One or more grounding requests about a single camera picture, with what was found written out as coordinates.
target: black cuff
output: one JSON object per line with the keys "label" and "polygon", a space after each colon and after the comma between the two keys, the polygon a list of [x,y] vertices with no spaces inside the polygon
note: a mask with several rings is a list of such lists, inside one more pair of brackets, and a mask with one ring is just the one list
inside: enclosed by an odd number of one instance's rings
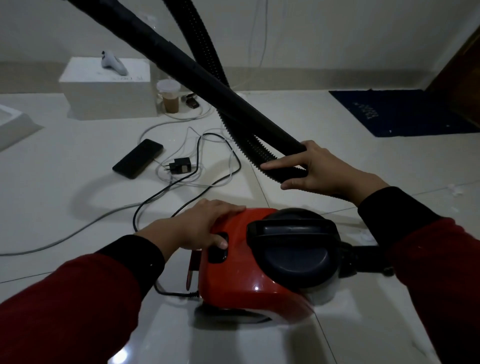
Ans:
{"label": "black cuff", "polygon": [[107,255],[126,266],[137,280],[142,298],[165,268],[165,259],[160,249],[137,235],[125,235],[97,253]]}
{"label": "black cuff", "polygon": [[378,245],[384,249],[441,219],[398,187],[386,187],[371,194],[362,201],[358,212]]}

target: vacuum cleaner button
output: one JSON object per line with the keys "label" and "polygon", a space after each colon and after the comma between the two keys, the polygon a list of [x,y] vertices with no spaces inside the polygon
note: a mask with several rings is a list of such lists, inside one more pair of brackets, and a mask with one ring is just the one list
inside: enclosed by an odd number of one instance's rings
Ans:
{"label": "vacuum cleaner button", "polygon": [[[228,242],[228,234],[226,232],[219,232],[217,235],[220,235]],[[227,249],[220,249],[217,246],[211,246],[208,248],[208,262],[212,264],[223,263],[228,255]]]}

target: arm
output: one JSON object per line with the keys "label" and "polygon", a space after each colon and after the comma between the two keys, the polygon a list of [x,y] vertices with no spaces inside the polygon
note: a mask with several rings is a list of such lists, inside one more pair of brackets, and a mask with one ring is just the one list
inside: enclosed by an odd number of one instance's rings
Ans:
{"label": "arm", "polygon": [[142,299],[170,256],[180,247],[225,249],[227,242],[210,228],[244,209],[202,200],[66,262],[0,304],[0,362],[106,363],[136,328]]}
{"label": "arm", "polygon": [[281,188],[341,194],[353,202],[407,286],[442,362],[476,357],[480,242],[378,176],[351,167],[312,141],[304,144],[306,152],[262,168],[307,165],[307,177],[285,181]]}

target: baseboard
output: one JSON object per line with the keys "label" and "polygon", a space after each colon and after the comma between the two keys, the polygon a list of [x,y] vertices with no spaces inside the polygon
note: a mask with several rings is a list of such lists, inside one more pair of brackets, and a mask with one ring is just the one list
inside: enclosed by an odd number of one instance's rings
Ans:
{"label": "baseboard", "polygon": [[[0,62],[0,93],[57,93],[64,63]],[[238,91],[420,88],[433,73],[424,70],[314,70],[225,67]]]}

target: hand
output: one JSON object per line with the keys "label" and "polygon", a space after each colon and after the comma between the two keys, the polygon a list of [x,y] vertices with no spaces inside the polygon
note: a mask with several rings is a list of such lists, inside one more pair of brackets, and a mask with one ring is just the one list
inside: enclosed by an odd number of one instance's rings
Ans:
{"label": "hand", "polygon": [[307,147],[305,152],[271,160],[260,166],[264,170],[307,166],[307,177],[283,182],[280,186],[282,190],[297,189],[328,196],[339,194],[358,206],[373,192],[388,187],[378,176],[353,168],[312,140],[302,144]]}
{"label": "hand", "polygon": [[136,235],[158,246],[167,261],[178,249],[204,249],[216,245],[226,249],[228,243],[221,236],[211,234],[210,229],[220,218],[236,215],[245,206],[229,204],[220,200],[200,200],[194,207],[175,216],[156,220]]}

